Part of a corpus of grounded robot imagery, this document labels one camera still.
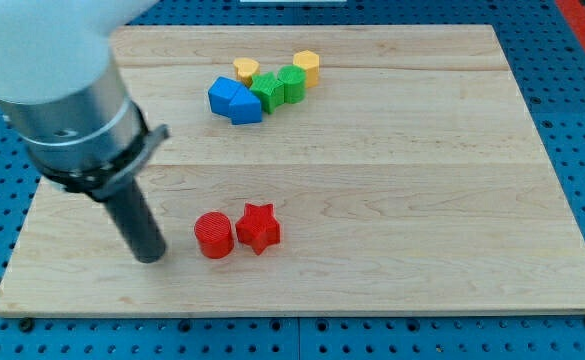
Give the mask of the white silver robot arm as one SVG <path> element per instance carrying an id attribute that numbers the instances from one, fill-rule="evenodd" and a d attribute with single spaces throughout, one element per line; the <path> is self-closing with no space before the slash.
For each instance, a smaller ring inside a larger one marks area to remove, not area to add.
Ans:
<path id="1" fill-rule="evenodd" d="M 154 0 L 0 0 L 0 109 L 35 167 L 104 201 L 166 138 L 148 129 L 110 46 Z"/>

